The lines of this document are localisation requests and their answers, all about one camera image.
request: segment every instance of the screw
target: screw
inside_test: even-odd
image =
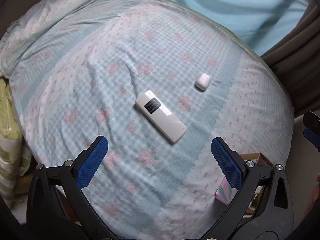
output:
[[[284,169],[281,164],[277,164],[277,165],[276,165],[276,168],[277,168],[278,170],[280,170],[280,171],[282,171],[282,170]]]
[[[253,161],[247,161],[246,164],[247,164],[247,166],[249,166],[250,168],[252,168],[252,167],[255,166],[255,164],[254,164]]]
[[[41,170],[42,167],[43,167],[43,164],[39,163],[39,164],[36,166],[36,169],[37,169],[37,170]]]
[[[73,164],[73,161],[72,160],[67,160],[65,161],[64,165],[66,166],[71,166]]]

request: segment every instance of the brown curtain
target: brown curtain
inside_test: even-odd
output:
[[[295,117],[320,108],[320,7],[315,1],[262,59],[288,91]]]

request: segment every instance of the remote control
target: remote control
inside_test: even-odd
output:
[[[186,132],[187,127],[151,90],[139,95],[135,103],[172,143],[178,141]]]

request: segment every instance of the light blue checkered bedsheet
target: light blue checkered bedsheet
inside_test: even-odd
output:
[[[89,187],[91,205],[117,234],[199,238],[214,223],[223,180],[210,143],[262,152],[285,165],[293,109],[275,78],[233,38],[164,0],[46,0],[2,38],[26,141],[46,166],[74,159],[98,136],[109,151]],[[50,18],[51,24],[39,23]],[[38,24],[33,29],[28,23]],[[209,88],[194,86],[199,73]],[[175,144],[135,106],[152,90],[188,127]]]

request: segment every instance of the remote control display screen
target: remote control display screen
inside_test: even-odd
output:
[[[160,106],[161,106],[160,102],[156,98],[152,98],[148,103],[146,103],[144,108],[147,109],[150,114],[152,114]]]

